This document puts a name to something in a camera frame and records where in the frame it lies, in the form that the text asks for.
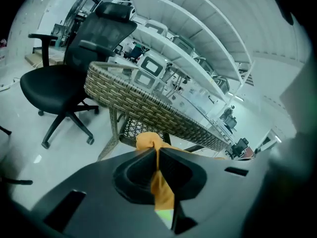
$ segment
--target caster wheel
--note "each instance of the caster wheel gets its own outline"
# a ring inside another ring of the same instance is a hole
[[[89,137],[86,142],[87,142],[87,144],[92,145],[94,143],[94,141],[95,140],[93,137]]]
[[[43,143],[42,143],[42,146],[43,146],[45,149],[49,149],[50,143],[48,143],[48,142],[43,142]]]

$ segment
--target woven rattan surface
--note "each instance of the woven rattan surface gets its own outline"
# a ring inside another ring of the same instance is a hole
[[[221,151],[227,143],[208,129],[135,84],[107,70],[134,69],[119,64],[92,62],[85,82],[86,93],[99,104],[125,112],[133,119],[195,144]]]

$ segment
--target floor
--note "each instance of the floor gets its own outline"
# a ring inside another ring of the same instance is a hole
[[[0,68],[0,85],[10,84],[14,77],[20,78],[32,67],[26,61]],[[0,92],[0,125],[12,131],[8,137],[0,131],[0,168],[5,175],[16,179],[31,179],[31,186],[18,185],[12,188],[12,198],[31,209],[50,189],[85,165],[97,160],[98,155],[111,138],[108,109],[101,108],[100,114],[93,111],[80,112],[78,117],[94,134],[93,145],[86,143],[87,135],[70,119],[64,120],[50,139],[51,147],[41,146],[42,139],[55,115],[38,115],[38,110],[24,97],[19,83]],[[171,137],[173,146],[186,149],[193,144]],[[119,143],[109,158],[133,151],[134,148]],[[209,157],[224,157],[209,149],[198,152]]]

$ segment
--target desk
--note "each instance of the desk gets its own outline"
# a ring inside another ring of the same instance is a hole
[[[109,108],[113,134],[99,159],[107,155],[119,142],[117,110],[138,122],[214,151],[221,151],[228,145],[220,133],[216,130],[213,133],[199,123],[205,117],[178,92],[172,90],[173,94],[168,98],[172,105],[169,104],[166,97],[160,98],[165,92],[171,91],[169,86],[156,78],[154,81],[157,87],[140,83],[139,72],[139,68],[120,64],[92,62],[89,65],[85,91],[100,105]]]

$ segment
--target headrest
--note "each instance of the headrest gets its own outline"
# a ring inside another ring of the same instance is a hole
[[[120,22],[128,22],[132,7],[112,2],[100,4],[95,13],[98,17],[108,18]]]

